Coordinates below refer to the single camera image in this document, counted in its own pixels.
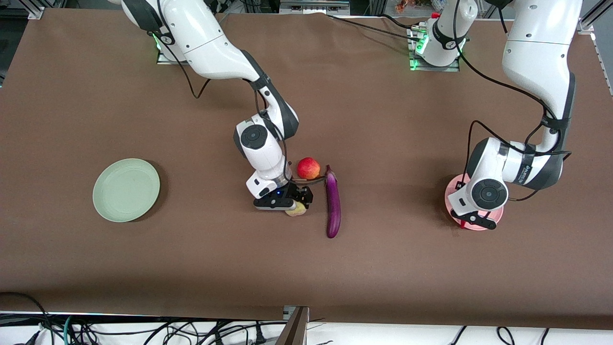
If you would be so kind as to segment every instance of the brown table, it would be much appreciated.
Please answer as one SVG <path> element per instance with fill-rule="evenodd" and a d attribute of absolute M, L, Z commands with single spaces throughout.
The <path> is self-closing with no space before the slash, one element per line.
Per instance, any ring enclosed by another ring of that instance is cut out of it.
<path fill-rule="evenodd" d="M 232 142 L 255 111 L 247 83 L 215 80 L 195 100 L 122 12 L 48 10 L 0 91 L 1 290 L 51 311 L 279 319 L 304 304 L 328 321 L 613 328 L 613 103 L 589 36 L 569 52 L 578 91 L 561 181 L 474 232 L 442 208 L 468 125 L 522 139 L 535 102 L 464 65 L 410 71 L 405 40 L 323 15 L 231 15 L 223 27 L 297 111 L 289 158 L 337 173 L 338 237 L 325 236 L 320 185 L 304 216 L 253 208 Z M 500 24 L 470 36 L 471 62 L 507 80 Z M 108 222 L 91 191 L 129 157 L 155 164 L 161 197 L 142 220 Z"/>

